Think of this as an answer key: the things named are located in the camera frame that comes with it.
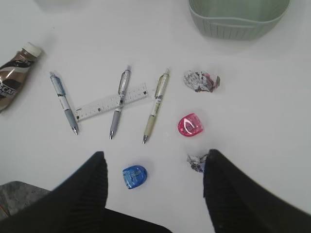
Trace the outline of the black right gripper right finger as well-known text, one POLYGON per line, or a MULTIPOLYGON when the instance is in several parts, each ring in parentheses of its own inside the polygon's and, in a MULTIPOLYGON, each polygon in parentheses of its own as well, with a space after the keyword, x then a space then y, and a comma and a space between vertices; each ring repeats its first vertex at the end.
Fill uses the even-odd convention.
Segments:
POLYGON ((310 214, 253 181, 218 150, 208 152, 204 198, 217 233, 309 233, 310 214))

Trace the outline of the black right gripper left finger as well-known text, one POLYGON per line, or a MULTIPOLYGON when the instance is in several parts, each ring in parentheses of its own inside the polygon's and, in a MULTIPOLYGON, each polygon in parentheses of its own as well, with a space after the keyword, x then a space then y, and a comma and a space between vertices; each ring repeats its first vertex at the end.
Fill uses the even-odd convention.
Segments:
POLYGON ((104 153, 94 153, 52 192, 0 223, 2 233, 98 233, 108 195, 104 153))

